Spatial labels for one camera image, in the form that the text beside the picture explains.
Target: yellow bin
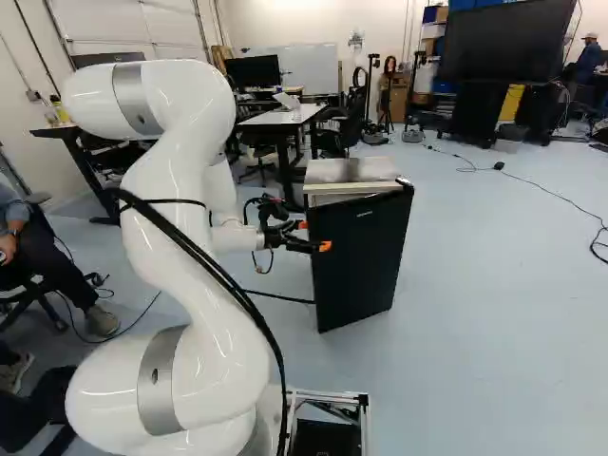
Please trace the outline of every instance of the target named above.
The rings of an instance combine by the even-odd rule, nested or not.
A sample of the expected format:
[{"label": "yellow bin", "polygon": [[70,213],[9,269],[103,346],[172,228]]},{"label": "yellow bin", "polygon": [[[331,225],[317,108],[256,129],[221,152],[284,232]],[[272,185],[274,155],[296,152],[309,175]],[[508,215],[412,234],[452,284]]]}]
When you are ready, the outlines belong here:
[{"label": "yellow bin", "polygon": [[506,97],[504,97],[503,110],[499,121],[512,122],[515,120],[515,114],[520,107],[524,89],[525,85],[512,84],[509,86],[509,91],[506,92]]}]

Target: mannequin head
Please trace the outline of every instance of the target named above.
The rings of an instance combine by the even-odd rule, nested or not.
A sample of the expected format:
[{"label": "mannequin head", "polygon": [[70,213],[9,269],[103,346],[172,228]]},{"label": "mannequin head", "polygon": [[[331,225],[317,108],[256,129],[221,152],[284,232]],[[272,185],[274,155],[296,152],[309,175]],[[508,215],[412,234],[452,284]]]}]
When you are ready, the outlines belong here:
[{"label": "mannequin head", "polygon": [[396,70],[397,70],[397,59],[393,55],[390,55],[384,61],[384,74],[394,74],[394,72]]}]

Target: wall outlet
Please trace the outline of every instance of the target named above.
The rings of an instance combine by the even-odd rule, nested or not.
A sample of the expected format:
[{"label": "wall outlet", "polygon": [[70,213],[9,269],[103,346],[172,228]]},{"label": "wall outlet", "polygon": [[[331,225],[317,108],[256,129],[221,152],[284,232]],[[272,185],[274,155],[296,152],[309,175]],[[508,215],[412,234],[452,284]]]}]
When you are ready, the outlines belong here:
[{"label": "wall outlet", "polygon": [[30,100],[32,103],[42,100],[38,90],[26,90],[26,97],[28,97],[28,100]]}]

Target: bottle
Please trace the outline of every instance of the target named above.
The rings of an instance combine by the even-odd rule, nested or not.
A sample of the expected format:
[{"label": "bottle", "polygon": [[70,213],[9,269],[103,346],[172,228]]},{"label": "bottle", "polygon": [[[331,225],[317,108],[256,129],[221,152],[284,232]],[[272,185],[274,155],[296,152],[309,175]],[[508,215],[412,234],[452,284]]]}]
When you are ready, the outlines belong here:
[{"label": "bottle", "polygon": [[64,105],[61,103],[61,99],[57,95],[51,95],[50,102],[55,108],[55,112],[57,113],[57,118],[59,119],[59,122],[61,124],[69,124],[71,122],[71,119],[69,118],[69,115],[67,114]]},{"label": "bottle", "polygon": [[47,120],[47,124],[49,126],[57,126],[59,125],[59,117],[57,117],[57,111],[54,106],[52,106],[47,100],[40,97],[43,105],[45,106],[45,119]]}]

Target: tripod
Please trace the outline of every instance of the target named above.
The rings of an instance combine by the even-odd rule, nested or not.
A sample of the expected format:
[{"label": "tripod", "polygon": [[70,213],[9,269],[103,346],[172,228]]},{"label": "tripod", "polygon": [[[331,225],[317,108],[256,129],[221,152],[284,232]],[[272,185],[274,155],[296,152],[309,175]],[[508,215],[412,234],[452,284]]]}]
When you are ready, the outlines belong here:
[{"label": "tripod", "polygon": [[368,93],[366,95],[366,104],[365,104],[365,126],[367,127],[370,124],[370,95],[371,95],[371,69],[373,67],[380,67],[380,54],[368,54],[368,59],[370,59],[370,71],[368,72]]},{"label": "tripod", "polygon": [[381,95],[380,107],[382,108],[382,115],[380,119],[378,119],[378,123],[380,124],[384,119],[384,131],[390,133],[389,124],[392,127],[392,131],[395,131],[395,125],[392,123],[392,115],[390,114],[390,91],[392,90],[392,75],[393,73],[387,74],[389,78],[389,89],[386,90],[386,97],[384,94]]},{"label": "tripod", "polygon": [[406,110],[403,119],[403,133],[401,134],[401,141],[404,143],[421,143],[425,138],[425,133],[422,130],[422,125],[419,131],[409,130],[409,120],[411,116],[408,114],[408,110],[413,110],[411,102],[414,96],[414,84],[416,82],[416,71],[418,69],[418,63],[424,65],[427,62],[427,53],[423,50],[417,50],[414,52],[414,65],[411,69],[411,80],[409,81],[408,96],[406,99]]}]

